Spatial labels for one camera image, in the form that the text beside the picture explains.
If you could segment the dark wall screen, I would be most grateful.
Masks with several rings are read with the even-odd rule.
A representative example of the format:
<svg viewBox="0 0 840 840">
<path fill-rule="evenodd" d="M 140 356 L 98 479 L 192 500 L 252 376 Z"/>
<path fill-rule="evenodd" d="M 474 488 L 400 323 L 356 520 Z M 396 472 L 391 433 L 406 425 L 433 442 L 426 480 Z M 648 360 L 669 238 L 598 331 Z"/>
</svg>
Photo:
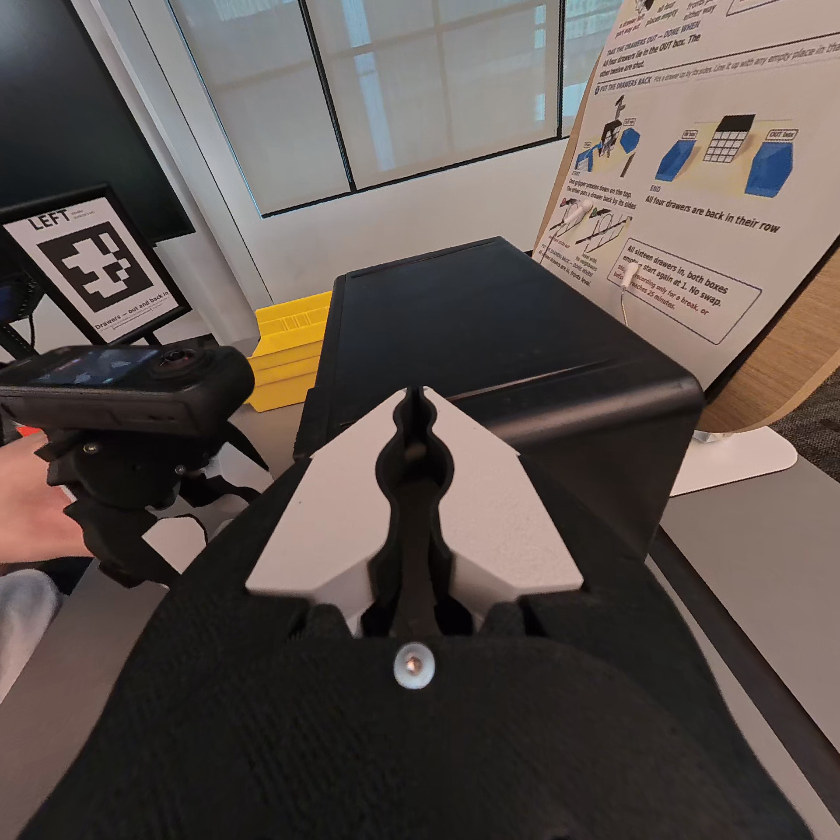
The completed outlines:
<svg viewBox="0 0 840 840">
<path fill-rule="evenodd" d="M 72 4 L 2 1 L 2 207 L 103 183 L 151 242 L 194 232 Z"/>
</svg>

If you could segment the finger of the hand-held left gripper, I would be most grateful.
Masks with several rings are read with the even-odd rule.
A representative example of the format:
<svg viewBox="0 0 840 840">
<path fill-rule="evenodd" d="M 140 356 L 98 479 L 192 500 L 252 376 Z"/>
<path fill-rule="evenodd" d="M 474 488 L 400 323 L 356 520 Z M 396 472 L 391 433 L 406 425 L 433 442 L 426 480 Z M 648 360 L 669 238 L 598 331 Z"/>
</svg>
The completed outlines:
<svg viewBox="0 0 840 840">
<path fill-rule="evenodd" d="M 230 511 L 191 508 L 175 516 L 158 518 L 142 535 L 142 540 L 176 573 L 183 573 L 231 519 Z"/>
<path fill-rule="evenodd" d="M 221 449 L 210 460 L 210 487 L 220 496 L 235 496 L 247 502 L 273 483 L 268 468 L 239 449 Z"/>
</svg>

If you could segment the person's left hand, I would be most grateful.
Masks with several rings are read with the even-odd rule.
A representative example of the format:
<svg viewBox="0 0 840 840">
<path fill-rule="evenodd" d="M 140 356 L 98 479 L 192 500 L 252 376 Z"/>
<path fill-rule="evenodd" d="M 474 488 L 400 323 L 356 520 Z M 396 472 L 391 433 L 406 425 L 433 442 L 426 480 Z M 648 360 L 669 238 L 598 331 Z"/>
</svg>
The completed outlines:
<svg viewBox="0 0 840 840">
<path fill-rule="evenodd" d="M 79 525 L 65 515 L 64 491 L 47 484 L 47 463 L 36 451 L 42 433 L 1 447 L 1 563 L 33 564 L 91 557 Z"/>
</svg>

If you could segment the black drawer cabinet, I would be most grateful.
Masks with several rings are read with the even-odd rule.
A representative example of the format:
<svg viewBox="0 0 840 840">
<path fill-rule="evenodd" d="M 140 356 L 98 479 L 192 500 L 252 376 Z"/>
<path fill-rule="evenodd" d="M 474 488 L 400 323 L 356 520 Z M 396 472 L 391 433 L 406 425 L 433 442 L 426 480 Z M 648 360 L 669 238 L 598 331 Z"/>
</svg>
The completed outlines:
<svg viewBox="0 0 840 840">
<path fill-rule="evenodd" d="M 693 374 L 500 237 L 336 278 L 293 458 L 409 385 L 499 436 L 641 558 L 705 405 Z"/>
</svg>

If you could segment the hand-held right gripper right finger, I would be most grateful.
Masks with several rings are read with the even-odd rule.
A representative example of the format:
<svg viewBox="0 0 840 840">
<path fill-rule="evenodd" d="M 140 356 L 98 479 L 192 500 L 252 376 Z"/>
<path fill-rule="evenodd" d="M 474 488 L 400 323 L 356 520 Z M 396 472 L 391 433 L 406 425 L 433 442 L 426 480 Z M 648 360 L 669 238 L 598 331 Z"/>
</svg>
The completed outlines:
<svg viewBox="0 0 840 840">
<path fill-rule="evenodd" d="M 432 388 L 420 398 L 440 484 L 429 573 L 441 632 L 472 634 L 498 603 L 579 591 L 584 576 L 519 452 Z"/>
</svg>

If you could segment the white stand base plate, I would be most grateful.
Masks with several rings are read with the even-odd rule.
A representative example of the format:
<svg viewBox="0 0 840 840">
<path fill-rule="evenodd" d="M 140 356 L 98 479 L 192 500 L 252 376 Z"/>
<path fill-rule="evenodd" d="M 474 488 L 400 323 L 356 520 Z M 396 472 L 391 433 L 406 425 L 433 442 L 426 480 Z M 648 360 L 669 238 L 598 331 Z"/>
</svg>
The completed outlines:
<svg viewBox="0 0 840 840">
<path fill-rule="evenodd" d="M 669 495 L 679 497 L 780 473 L 797 459 L 793 444 L 770 427 L 741 433 L 696 430 Z"/>
</svg>

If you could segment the person's white clothing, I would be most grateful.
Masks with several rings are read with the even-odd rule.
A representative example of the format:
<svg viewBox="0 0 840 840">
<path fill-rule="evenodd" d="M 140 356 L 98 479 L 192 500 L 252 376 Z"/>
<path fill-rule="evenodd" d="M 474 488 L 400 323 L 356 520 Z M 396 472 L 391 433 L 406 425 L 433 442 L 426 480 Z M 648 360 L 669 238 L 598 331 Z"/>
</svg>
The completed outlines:
<svg viewBox="0 0 840 840">
<path fill-rule="evenodd" d="M 43 571 L 23 569 L 1 579 L 1 700 L 21 675 L 65 597 Z"/>
</svg>

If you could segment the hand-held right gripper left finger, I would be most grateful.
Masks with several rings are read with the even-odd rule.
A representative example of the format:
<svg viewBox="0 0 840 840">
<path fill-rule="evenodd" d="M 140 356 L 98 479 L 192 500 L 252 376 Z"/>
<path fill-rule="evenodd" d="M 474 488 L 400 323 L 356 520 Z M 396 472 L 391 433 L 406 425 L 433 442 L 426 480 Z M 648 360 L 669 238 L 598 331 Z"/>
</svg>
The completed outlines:
<svg viewBox="0 0 840 840">
<path fill-rule="evenodd" d="M 331 604 L 354 634 L 385 636 L 402 589 L 396 488 L 413 396 L 401 389 L 312 455 L 246 582 Z"/>
</svg>

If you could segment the framed marker tag sign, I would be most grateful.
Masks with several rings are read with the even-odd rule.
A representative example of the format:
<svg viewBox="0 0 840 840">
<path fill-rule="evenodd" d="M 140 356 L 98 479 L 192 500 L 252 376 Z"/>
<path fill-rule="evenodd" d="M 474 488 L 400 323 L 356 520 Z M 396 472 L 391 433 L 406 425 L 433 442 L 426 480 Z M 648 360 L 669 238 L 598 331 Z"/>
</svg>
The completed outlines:
<svg viewBox="0 0 840 840">
<path fill-rule="evenodd" d="M 2 208 L 2 244 L 93 344 L 126 344 L 192 310 L 111 186 Z"/>
</svg>

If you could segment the yellow plastic bin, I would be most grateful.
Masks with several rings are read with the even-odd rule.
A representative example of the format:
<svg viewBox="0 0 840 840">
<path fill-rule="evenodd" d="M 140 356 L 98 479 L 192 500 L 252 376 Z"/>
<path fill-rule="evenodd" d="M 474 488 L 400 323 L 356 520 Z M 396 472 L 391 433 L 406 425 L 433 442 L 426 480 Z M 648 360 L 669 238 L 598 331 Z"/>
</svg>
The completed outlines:
<svg viewBox="0 0 840 840">
<path fill-rule="evenodd" d="M 259 413 L 303 403 L 316 381 L 332 293 L 256 310 L 259 342 L 248 362 L 255 389 L 248 404 Z"/>
</svg>

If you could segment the frosted window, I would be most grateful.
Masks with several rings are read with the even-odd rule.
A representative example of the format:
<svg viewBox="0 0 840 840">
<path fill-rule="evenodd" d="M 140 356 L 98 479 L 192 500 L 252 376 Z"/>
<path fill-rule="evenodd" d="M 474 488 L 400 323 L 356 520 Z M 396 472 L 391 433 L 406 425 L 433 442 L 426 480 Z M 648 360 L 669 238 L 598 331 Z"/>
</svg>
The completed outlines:
<svg viewBox="0 0 840 840">
<path fill-rule="evenodd" d="M 174 1 L 262 216 L 567 135 L 614 1 Z"/>
</svg>

